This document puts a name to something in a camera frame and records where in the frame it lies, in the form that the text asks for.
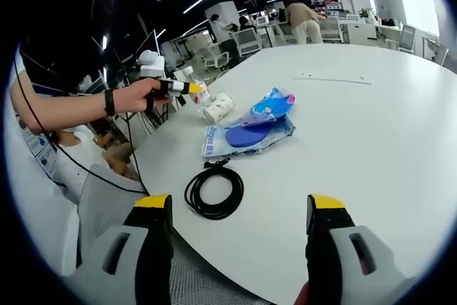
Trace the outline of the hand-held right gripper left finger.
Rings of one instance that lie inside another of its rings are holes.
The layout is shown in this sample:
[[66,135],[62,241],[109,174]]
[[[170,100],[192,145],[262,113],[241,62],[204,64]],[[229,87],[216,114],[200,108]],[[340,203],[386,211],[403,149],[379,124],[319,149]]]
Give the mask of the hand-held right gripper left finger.
[[83,253],[67,286],[82,304],[170,304],[172,197],[135,202]]

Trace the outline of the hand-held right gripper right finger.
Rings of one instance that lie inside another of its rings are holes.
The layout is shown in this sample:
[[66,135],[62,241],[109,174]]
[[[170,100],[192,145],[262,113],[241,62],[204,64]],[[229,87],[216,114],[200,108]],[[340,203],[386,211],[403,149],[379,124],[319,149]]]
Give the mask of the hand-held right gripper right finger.
[[306,214],[310,304],[395,304],[413,287],[392,249],[355,225],[341,201],[310,194]]

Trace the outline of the person's left hand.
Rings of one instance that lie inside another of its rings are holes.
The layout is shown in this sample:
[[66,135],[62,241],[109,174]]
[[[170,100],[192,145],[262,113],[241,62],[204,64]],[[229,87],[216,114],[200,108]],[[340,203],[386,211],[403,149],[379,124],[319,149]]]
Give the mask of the person's left hand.
[[152,107],[160,109],[171,102],[161,92],[158,80],[145,78],[130,86],[113,90],[114,109],[117,114],[142,112]]

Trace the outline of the person's right hand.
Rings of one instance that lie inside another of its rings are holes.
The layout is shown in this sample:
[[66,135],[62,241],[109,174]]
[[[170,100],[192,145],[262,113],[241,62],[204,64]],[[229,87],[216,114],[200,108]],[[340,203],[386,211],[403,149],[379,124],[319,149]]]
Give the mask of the person's right hand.
[[306,282],[300,290],[299,295],[297,296],[294,305],[309,305],[311,302],[309,301],[309,285]]

